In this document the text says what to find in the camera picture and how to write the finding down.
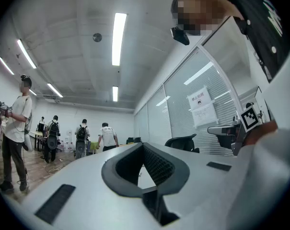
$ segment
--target wall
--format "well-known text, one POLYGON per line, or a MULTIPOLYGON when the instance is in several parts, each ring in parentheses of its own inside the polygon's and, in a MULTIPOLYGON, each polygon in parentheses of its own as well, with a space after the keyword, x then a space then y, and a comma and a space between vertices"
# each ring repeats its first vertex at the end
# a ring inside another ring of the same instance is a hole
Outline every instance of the wall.
MULTIPOLYGON (((18 96, 21 95, 19 82, 5 68, 0 67, 0 101, 6 105, 13 105, 18 96)), ((36 108, 36 98, 30 94, 32 98, 32 109, 36 108)))
POLYGON ((184 58, 191 53, 195 48, 196 43, 202 38, 202 36, 188 36, 190 44, 185 46, 179 42, 176 42, 176 46, 169 54, 168 58, 163 63, 163 66, 155 75, 149 87, 145 90, 141 90, 139 98, 136 101, 136 107, 134 114, 136 114, 143 105, 151 98, 151 96, 157 91, 161 84, 172 74, 172 72, 180 65, 184 58))
POLYGON ((40 118, 45 118, 45 123, 52 120, 53 116, 58 116, 60 125, 60 139, 65 140, 66 132, 72 131, 72 142, 75 144, 76 136, 74 131, 83 119, 87 119, 87 126, 90 130, 91 141, 98 141, 99 129, 102 123, 106 122, 112 127, 118 136, 120 144, 125 144, 128 137, 133 137, 133 114, 123 112, 98 111, 89 108, 75 107, 70 105, 48 103, 45 100, 39 100, 37 107, 33 112, 33 122, 31 131, 35 131, 40 118))

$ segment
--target black panel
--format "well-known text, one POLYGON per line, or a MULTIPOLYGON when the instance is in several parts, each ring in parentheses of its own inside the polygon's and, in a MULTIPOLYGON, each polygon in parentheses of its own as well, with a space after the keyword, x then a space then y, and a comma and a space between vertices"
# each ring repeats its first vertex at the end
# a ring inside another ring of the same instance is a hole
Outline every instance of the black panel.
POLYGON ((67 184, 60 186, 59 189, 40 207, 35 215, 45 222, 52 224, 75 188, 75 186, 67 184))
POLYGON ((222 163, 215 163, 215 162, 209 162, 207 166, 222 170, 222 171, 229 171, 231 169, 230 165, 227 164, 222 164, 222 163))

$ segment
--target wooden floor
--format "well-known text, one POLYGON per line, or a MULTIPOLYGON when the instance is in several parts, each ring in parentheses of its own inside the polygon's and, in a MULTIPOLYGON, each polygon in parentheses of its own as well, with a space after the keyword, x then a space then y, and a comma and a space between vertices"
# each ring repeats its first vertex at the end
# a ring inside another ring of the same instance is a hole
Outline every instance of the wooden floor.
MULTIPOLYGON (((12 161, 12 184, 14 186, 14 192, 8 194, 9 197, 21 202, 24 197, 30 193, 31 190, 34 190, 38 187, 44 180, 52 176, 48 171, 52 170, 53 167, 58 165, 64 165, 71 163, 70 161, 74 161, 73 152, 72 153, 64 153, 57 152, 56 159, 54 162, 50 162, 47 164, 44 162, 40 156, 43 155, 43 152, 38 152, 33 150, 33 152, 27 152, 24 150, 24 163, 25 167, 28 171, 28 185, 29 188, 26 191, 21 192, 19 190, 19 185, 17 182, 19 181, 19 176, 16 171, 16 167, 14 162, 12 161)), ((0 184, 3 182, 3 158, 2 151, 0 151, 0 184)))

